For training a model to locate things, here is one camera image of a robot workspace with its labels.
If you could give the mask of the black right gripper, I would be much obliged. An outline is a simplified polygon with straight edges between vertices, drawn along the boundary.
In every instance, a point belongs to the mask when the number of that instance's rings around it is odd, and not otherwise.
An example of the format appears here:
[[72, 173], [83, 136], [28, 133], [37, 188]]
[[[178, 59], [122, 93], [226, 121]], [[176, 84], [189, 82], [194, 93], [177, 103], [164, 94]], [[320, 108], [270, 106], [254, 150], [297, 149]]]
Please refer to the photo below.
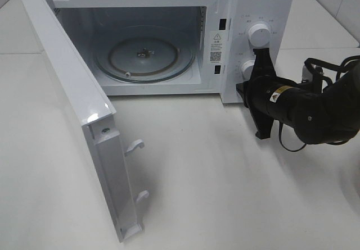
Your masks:
[[299, 84], [276, 75], [269, 48], [255, 48], [250, 80], [236, 84], [256, 126], [255, 136], [271, 136], [273, 118], [298, 118], [303, 114], [303, 90]]

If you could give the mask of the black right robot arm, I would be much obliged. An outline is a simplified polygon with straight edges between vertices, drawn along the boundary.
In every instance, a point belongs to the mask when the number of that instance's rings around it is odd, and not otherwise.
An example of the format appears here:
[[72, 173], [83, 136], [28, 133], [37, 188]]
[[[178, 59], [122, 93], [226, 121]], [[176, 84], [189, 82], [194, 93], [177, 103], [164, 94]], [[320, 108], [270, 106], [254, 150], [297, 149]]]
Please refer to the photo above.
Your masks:
[[273, 122], [294, 129], [304, 144], [342, 145], [359, 132], [359, 56], [340, 65], [307, 58], [303, 80], [277, 76], [269, 48], [254, 50], [250, 79], [236, 85], [251, 113], [256, 137], [271, 136]]

